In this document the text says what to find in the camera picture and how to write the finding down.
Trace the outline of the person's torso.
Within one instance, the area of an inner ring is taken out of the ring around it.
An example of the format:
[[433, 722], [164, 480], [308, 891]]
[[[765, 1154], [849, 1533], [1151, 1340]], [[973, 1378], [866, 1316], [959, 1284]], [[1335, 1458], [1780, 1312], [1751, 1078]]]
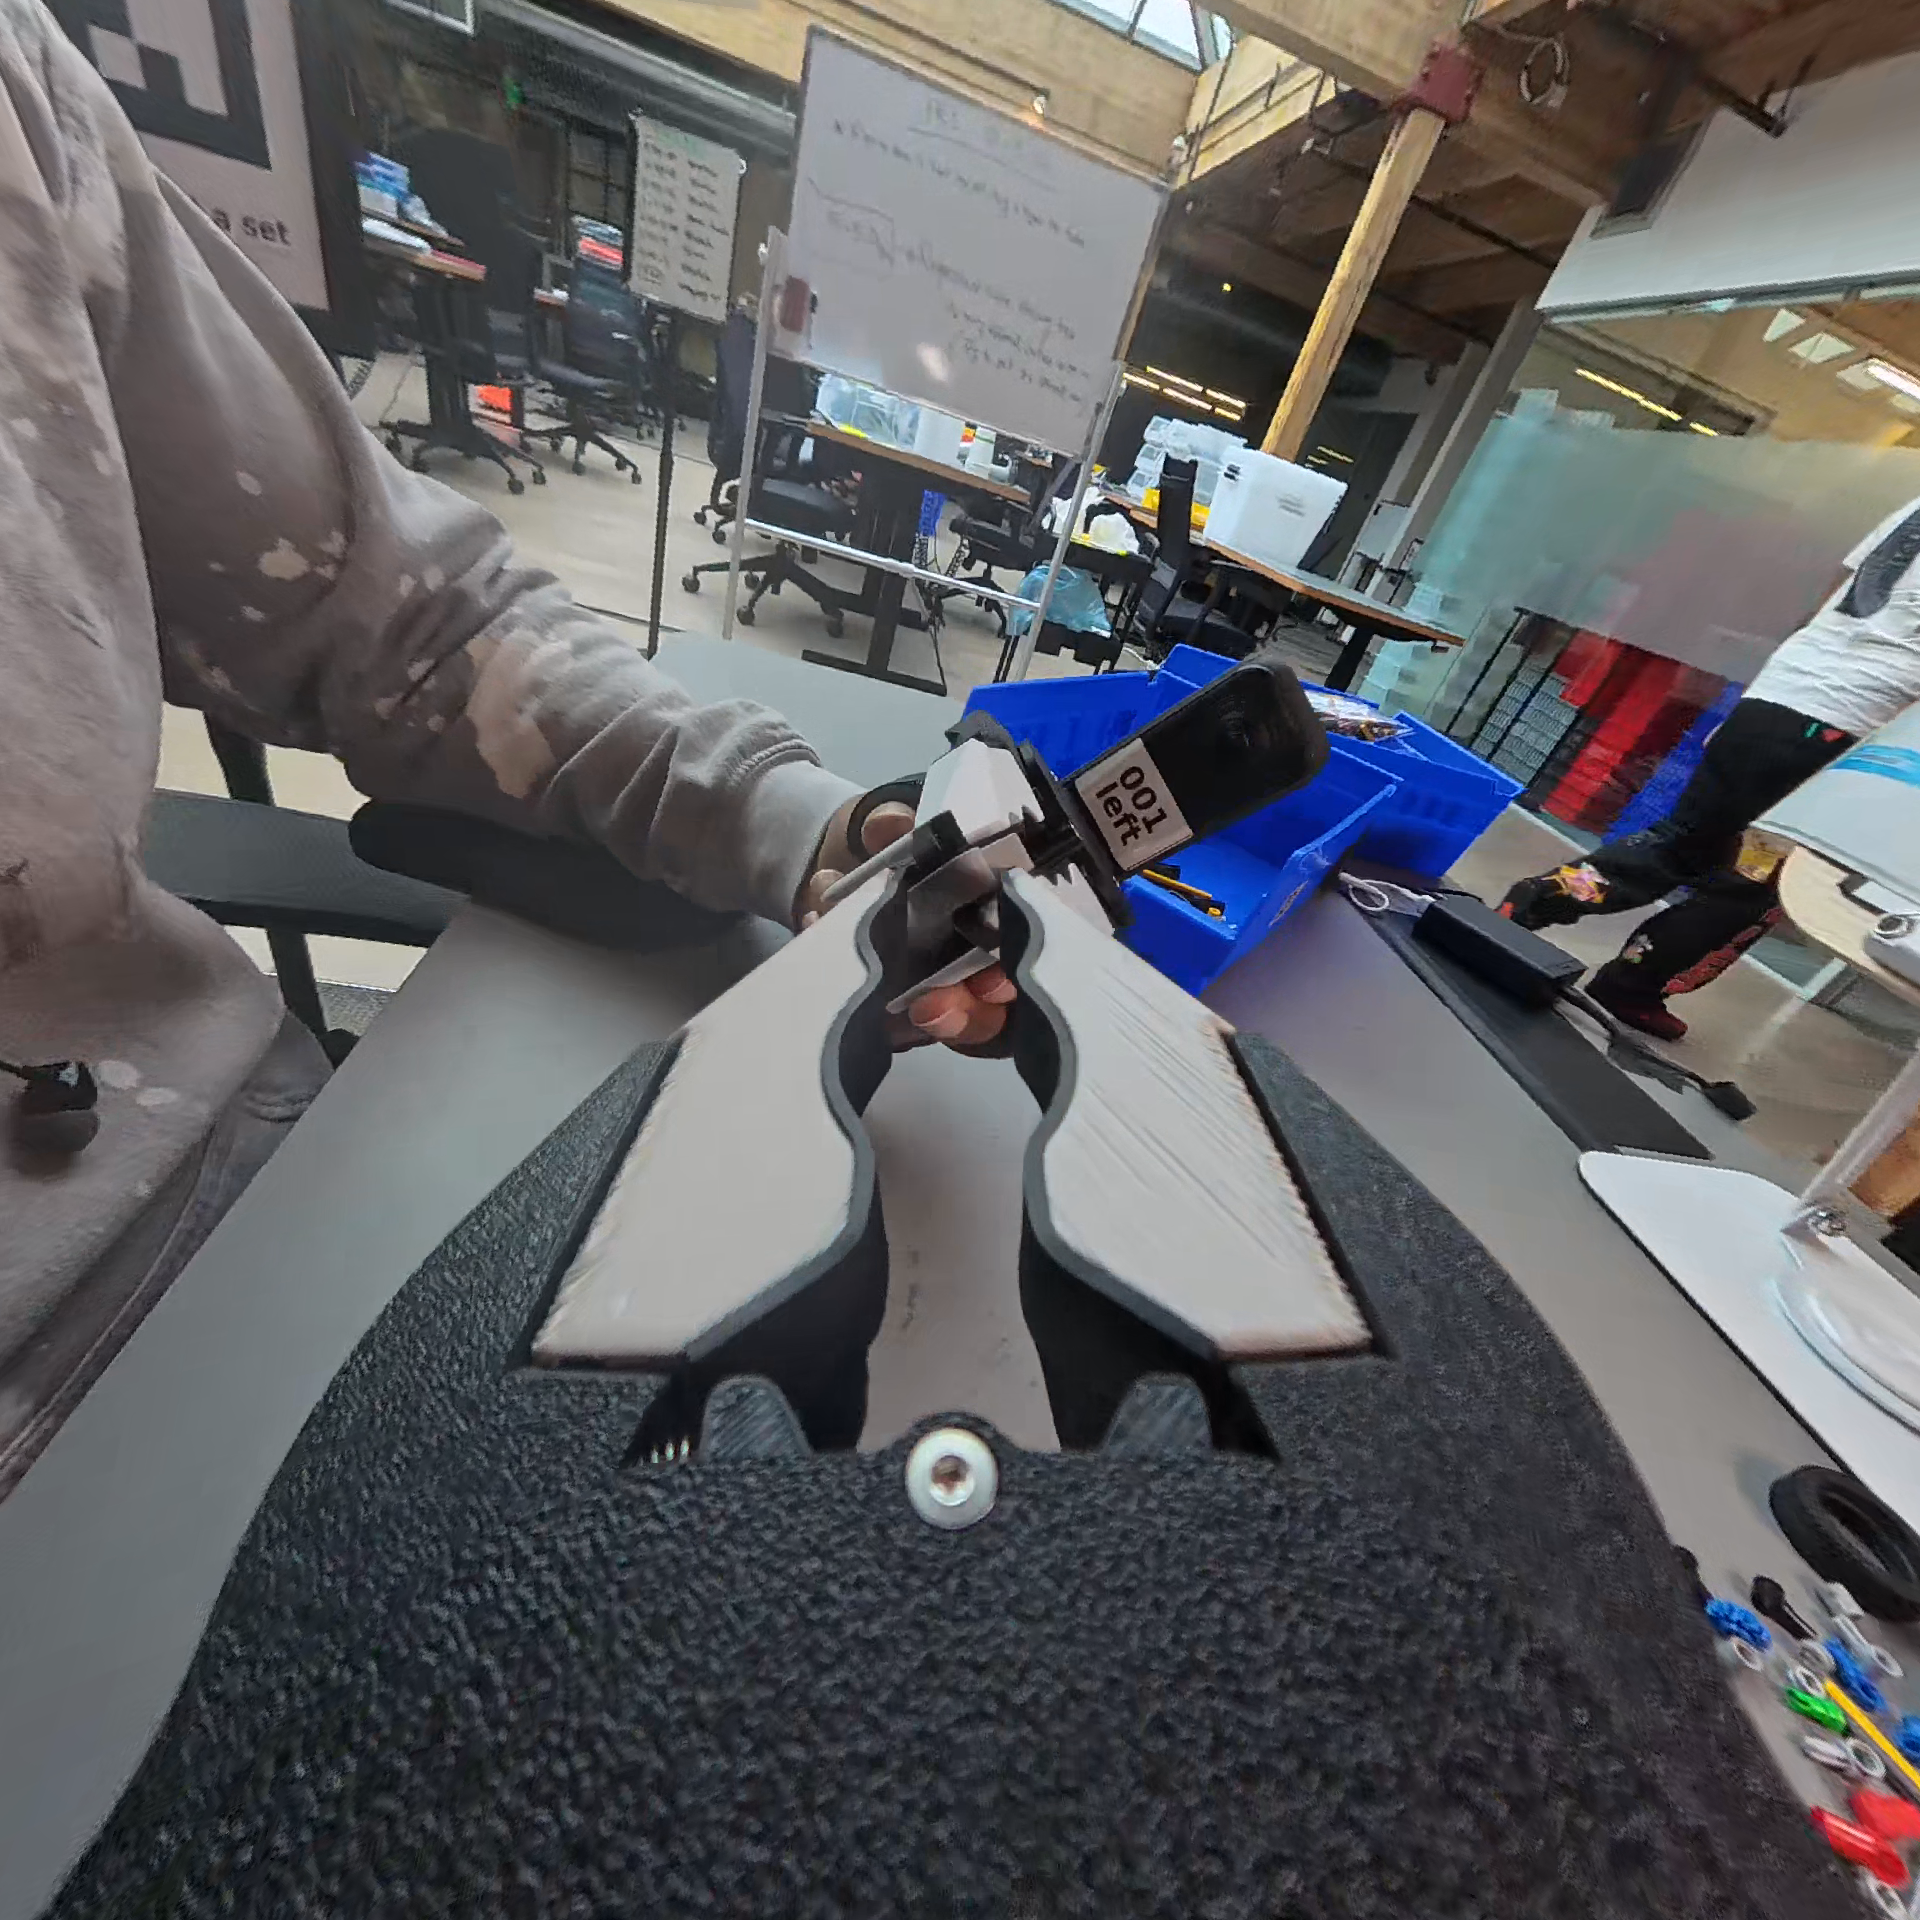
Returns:
[[325, 592], [451, 595], [495, 516], [384, 459], [274, 288], [44, 4], [5, 4], [5, 1491], [325, 1086], [323, 1045], [140, 857], [164, 698], [373, 755], [295, 646]]

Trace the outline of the rack of red storage bins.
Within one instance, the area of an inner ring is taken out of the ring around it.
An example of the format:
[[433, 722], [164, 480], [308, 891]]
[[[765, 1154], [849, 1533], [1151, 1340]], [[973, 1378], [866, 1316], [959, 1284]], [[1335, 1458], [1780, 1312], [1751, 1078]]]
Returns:
[[1743, 698], [1715, 673], [1517, 611], [1455, 718], [1520, 804], [1591, 841], [1649, 825]]

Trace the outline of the cluster of mixed small parts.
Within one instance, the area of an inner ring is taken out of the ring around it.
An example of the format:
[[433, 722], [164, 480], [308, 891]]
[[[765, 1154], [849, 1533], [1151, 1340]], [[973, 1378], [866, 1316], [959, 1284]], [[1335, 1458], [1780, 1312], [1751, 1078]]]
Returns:
[[1747, 1600], [1690, 1574], [1728, 1667], [1755, 1676], [1788, 1718], [1788, 1738], [1821, 1781], [1808, 1822], [1872, 1915], [1917, 1915], [1917, 1718], [1908, 1672], [1866, 1608], [1820, 1579], [1794, 1602], [1767, 1574]]

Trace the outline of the black office chair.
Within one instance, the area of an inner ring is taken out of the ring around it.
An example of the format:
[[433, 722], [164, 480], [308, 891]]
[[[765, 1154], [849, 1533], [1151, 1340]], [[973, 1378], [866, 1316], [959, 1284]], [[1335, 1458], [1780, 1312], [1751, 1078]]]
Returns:
[[805, 565], [823, 541], [851, 533], [852, 509], [805, 461], [809, 435], [779, 418], [760, 417], [755, 451], [747, 452], [752, 363], [757, 325], [747, 306], [728, 315], [716, 347], [714, 398], [706, 425], [711, 492], [696, 522], [717, 544], [731, 541], [738, 516], [765, 522], [795, 540], [760, 536], [765, 550], [745, 555], [736, 595], [736, 625], [749, 627], [769, 595], [795, 586], [821, 613], [829, 638], [844, 638], [849, 596]]
[[427, 454], [449, 451], [465, 461], [488, 461], [508, 478], [520, 497], [527, 484], [547, 484], [538, 454], [488, 433], [474, 412], [474, 390], [506, 386], [517, 393], [527, 368], [498, 363], [488, 270], [468, 258], [436, 249], [400, 253], [394, 261], [410, 282], [425, 382], [425, 421], [386, 421], [377, 433], [394, 459], [413, 474], [427, 472]]
[[640, 406], [640, 310], [617, 268], [581, 243], [567, 265], [567, 301], [560, 314], [560, 350], [536, 353], [538, 380], [559, 398], [563, 421], [538, 429], [547, 449], [571, 449], [571, 472], [585, 472], [585, 452], [604, 451], [613, 468], [640, 486], [633, 454], [608, 440]]

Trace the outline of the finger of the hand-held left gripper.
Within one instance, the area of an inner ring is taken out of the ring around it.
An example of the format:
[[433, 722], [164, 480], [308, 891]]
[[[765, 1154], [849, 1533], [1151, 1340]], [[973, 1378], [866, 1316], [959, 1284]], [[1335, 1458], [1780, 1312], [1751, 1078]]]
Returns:
[[962, 985], [1001, 961], [996, 869], [940, 869], [904, 893], [904, 949], [887, 964], [884, 1001], [904, 1016], [929, 994]]
[[924, 776], [872, 787], [829, 844], [819, 907], [840, 906], [874, 877], [893, 877], [909, 907], [973, 907], [996, 899], [1008, 873], [1041, 875], [1027, 833], [1041, 796], [1012, 749], [967, 738]]

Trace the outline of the teal plastic bag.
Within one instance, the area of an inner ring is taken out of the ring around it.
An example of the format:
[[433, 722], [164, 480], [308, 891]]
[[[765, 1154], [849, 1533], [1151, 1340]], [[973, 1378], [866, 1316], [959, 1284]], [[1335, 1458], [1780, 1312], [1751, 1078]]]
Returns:
[[[1047, 576], [1047, 565], [1034, 566], [1021, 576], [1016, 590], [1019, 605], [1005, 616], [1005, 634], [1010, 638], [1019, 638], [1032, 629]], [[1047, 627], [1061, 629], [1063, 634], [1111, 638], [1114, 625], [1101, 581], [1087, 570], [1063, 565], [1047, 602]]]

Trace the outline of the white book stand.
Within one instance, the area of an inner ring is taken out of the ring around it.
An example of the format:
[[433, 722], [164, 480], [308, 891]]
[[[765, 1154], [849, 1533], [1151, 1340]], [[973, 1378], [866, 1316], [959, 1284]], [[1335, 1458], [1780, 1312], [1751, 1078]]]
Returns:
[[1577, 1176], [1645, 1259], [1835, 1458], [1916, 1476], [1916, 1282], [1871, 1242], [1916, 1176], [1916, 1056], [1791, 1190], [1692, 1160], [1588, 1153]]

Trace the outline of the blue plastic bin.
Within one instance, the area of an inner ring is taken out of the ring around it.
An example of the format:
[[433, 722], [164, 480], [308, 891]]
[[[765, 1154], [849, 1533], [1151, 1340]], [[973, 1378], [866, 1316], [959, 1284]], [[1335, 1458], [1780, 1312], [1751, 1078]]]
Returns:
[[1315, 840], [1349, 860], [1440, 881], [1501, 819], [1520, 787], [1409, 714], [1386, 738], [1332, 734], [1329, 768], [1217, 841], [1279, 872]]
[[[1170, 673], [1117, 673], [976, 685], [967, 714], [991, 714], [1067, 778], [1193, 692]], [[1332, 866], [1379, 825], [1400, 781], [1379, 757], [1332, 741], [1323, 772], [1281, 803], [1172, 857], [1180, 877], [1221, 902], [1211, 917], [1147, 881], [1129, 881], [1121, 940], [1200, 994], [1305, 906]]]

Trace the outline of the black power adapter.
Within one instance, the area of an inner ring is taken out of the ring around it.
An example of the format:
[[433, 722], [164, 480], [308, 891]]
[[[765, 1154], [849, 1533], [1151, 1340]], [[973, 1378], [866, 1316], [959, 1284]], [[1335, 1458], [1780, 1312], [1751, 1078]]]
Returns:
[[1411, 938], [1504, 998], [1548, 1008], [1580, 989], [1587, 973], [1565, 949], [1507, 920], [1475, 897], [1427, 899]]

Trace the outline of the grey desk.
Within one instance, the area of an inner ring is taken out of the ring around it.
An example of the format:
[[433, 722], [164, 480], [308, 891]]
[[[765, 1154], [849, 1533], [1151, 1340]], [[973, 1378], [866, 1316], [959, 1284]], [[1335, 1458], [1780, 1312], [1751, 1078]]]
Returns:
[[1373, 1325], [1261, 1451], [536, 1365], [745, 973], [417, 968], [5, 1502], [5, 1915], [1868, 1915], [1572, 1358], [1261, 1040]]

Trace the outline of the wooden top table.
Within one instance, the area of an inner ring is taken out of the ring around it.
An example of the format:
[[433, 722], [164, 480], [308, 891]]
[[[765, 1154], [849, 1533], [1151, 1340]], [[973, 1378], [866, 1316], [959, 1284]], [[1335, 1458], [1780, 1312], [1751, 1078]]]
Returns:
[[1329, 616], [1344, 634], [1344, 643], [1327, 673], [1323, 684], [1332, 691], [1351, 691], [1359, 684], [1373, 641], [1407, 641], [1428, 649], [1461, 652], [1471, 636], [1447, 625], [1407, 613], [1364, 592], [1335, 584], [1303, 566], [1276, 566], [1232, 547], [1221, 547], [1188, 533], [1188, 557], [1175, 565], [1175, 581], [1200, 581], [1208, 596], [1196, 603], [1192, 617], [1180, 617], [1167, 605], [1147, 622], [1146, 638], [1129, 644], [1153, 666], [1164, 666], [1177, 644], [1210, 649], [1210, 638], [1229, 634], [1248, 644], [1257, 643], [1251, 629], [1223, 622], [1221, 605], [1240, 596], [1253, 613], [1276, 620], [1292, 603], [1303, 603], [1316, 616]]

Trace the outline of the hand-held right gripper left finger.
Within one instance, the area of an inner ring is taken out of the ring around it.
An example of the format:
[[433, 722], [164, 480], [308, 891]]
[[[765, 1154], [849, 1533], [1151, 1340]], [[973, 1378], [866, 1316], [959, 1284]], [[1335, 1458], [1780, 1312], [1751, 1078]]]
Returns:
[[683, 1024], [556, 1270], [536, 1365], [659, 1376], [696, 1420], [760, 1376], [816, 1450], [857, 1448], [889, 1289], [865, 1110], [893, 1061], [898, 888], [861, 883]]

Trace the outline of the building instruction booklet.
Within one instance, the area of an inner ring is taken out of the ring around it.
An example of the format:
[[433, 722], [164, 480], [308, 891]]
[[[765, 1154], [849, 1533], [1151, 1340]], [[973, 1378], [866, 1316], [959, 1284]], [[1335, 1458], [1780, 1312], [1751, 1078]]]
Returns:
[[1757, 828], [1916, 906], [1917, 749], [1892, 736], [1866, 741], [1757, 816]]

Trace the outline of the person's left hand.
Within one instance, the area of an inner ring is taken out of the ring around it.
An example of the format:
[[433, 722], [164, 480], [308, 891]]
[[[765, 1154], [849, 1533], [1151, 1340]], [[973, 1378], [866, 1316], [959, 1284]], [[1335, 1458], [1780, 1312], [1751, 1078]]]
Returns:
[[[856, 866], [914, 829], [914, 808], [901, 800], [852, 796], [835, 816], [808, 864], [795, 893], [791, 929], [811, 925], [828, 909], [829, 889]], [[1005, 1027], [1017, 998], [1017, 985], [999, 963], [987, 963], [970, 976], [940, 988], [925, 988], [905, 1008], [884, 1016], [884, 1034], [893, 1051], [943, 1045], [948, 1049], [987, 1049]]]

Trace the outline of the whiteboard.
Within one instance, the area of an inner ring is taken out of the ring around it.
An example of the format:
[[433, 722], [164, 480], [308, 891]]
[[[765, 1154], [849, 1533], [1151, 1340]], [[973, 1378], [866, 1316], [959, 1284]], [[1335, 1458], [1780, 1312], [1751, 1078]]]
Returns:
[[1057, 452], [1088, 443], [1168, 193], [808, 33], [769, 353]]

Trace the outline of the white marker sign board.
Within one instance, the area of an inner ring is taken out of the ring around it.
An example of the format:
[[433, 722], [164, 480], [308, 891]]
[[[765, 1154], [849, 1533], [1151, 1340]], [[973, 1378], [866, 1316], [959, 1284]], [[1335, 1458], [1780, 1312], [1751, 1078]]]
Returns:
[[330, 314], [295, 11], [267, 2], [52, 2], [141, 147], [308, 315]]

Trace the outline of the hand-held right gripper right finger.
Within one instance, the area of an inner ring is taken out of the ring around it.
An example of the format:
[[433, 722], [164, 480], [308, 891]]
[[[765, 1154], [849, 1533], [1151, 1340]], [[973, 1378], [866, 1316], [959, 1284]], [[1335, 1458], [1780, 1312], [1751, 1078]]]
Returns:
[[1061, 1450], [1098, 1450], [1140, 1384], [1172, 1380], [1202, 1438], [1261, 1451], [1236, 1371], [1354, 1361], [1373, 1325], [1232, 1024], [1045, 881], [1008, 877], [999, 931], [1037, 1106], [1019, 1302]]

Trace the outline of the person's left forearm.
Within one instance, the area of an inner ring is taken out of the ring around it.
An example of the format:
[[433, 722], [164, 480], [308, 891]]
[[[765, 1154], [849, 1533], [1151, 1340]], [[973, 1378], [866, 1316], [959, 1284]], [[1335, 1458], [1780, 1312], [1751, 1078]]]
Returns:
[[699, 705], [517, 563], [506, 528], [400, 475], [273, 646], [295, 741], [371, 800], [592, 841], [698, 906], [795, 925], [845, 873], [857, 788], [755, 705]]

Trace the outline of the black rubber toy tire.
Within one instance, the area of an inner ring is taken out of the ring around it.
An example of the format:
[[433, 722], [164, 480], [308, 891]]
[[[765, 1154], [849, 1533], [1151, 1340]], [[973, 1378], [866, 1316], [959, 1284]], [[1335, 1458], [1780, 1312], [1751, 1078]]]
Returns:
[[1767, 1489], [1767, 1506], [1812, 1572], [1879, 1621], [1917, 1621], [1917, 1533], [1857, 1476], [1801, 1467]]

